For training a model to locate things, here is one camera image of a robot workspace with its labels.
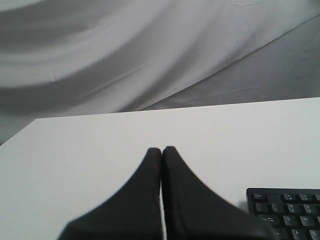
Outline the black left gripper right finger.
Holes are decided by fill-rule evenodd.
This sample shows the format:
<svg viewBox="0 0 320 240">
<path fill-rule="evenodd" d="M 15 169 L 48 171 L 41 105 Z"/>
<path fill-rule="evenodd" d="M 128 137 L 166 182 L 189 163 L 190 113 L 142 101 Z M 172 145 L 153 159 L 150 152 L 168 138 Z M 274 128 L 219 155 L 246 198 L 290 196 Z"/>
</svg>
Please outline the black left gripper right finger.
<svg viewBox="0 0 320 240">
<path fill-rule="evenodd" d="M 161 187 L 169 240 L 275 240 L 271 225 L 249 215 L 208 188 L 178 150 L 162 152 Z"/>
</svg>

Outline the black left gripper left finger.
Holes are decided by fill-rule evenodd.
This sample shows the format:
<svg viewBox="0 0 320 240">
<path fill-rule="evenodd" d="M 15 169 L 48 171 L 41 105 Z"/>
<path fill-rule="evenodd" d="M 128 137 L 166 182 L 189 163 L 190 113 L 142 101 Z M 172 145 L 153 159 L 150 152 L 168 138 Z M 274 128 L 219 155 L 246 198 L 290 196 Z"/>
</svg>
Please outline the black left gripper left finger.
<svg viewBox="0 0 320 240">
<path fill-rule="evenodd" d="M 149 148 L 130 179 L 108 200 L 70 221 L 61 240 L 161 240 L 162 152 Z"/>
</svg>

